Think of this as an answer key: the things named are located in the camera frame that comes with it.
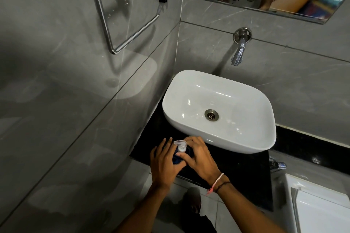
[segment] drain strainer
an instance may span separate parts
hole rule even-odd
[[[204,116],[207,120],[215,122],[219,119],[219,114],[214,110],[206,110]]]

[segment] person's right hand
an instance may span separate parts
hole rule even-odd
[[[184,140],[193,149],[194,158],[183,152],[178,152],[176,155],[185,160],[202,179],[212,186],[216,179],[219,178],[221,172],[213,160],[208,147],[201,137],[186,137]]]

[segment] vessel sink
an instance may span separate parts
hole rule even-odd
[[[208,144],[239,153],[257,153],[276,141],[269,99],[251,86],[185,70],[171,82],[163,99],[168,122]]]

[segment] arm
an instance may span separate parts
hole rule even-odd
[[[163,149],[166,141],[164,138],[158,148],[152,149],[150,155],[152,185],[142,202],[121,222],[114,233],[151,232],[162,201],[168,194],[176,175],[186,166],[185,161],[173,165],[173,154],[175,153],[176,145],[172,144],[172,140],[170,138]]]
[[[210,155],[203,139],[201,137],[187,137],[185,140],[192,147],[195,154],[194,158],[190,158],[186,153],[177,153],[177,155],[185,160],[209,185],[214,184],[221,172]],[[243,233],[284,233],[279,226],[274,224],[239,193],[231,183],[226,183],[229,181],[227,176],[222,176],[216,183],[214,191],[222,185],[217,193]]]

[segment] bracelet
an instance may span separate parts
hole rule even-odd
[[[217,193],[218,190],[219,190],[222,186],[224,186],[225,184],[229,184],[229,183],[231,183],[231,182],[224,182],[223,184],[221,184],[221,185],[215,190],[215,192]]]
[[[211,187],[209,190],[207,190],[207,195],[211,194],[211,193],[214,191],[214,186],[215,186],[215,184],[218,182],[218,180],[219,180],[223,175],[224,175],[224,173],[221,173],[220,176],[219,176],[219,178],[217,178],[216,181],[214,182],[214,184],[212,185],[212,187]]]

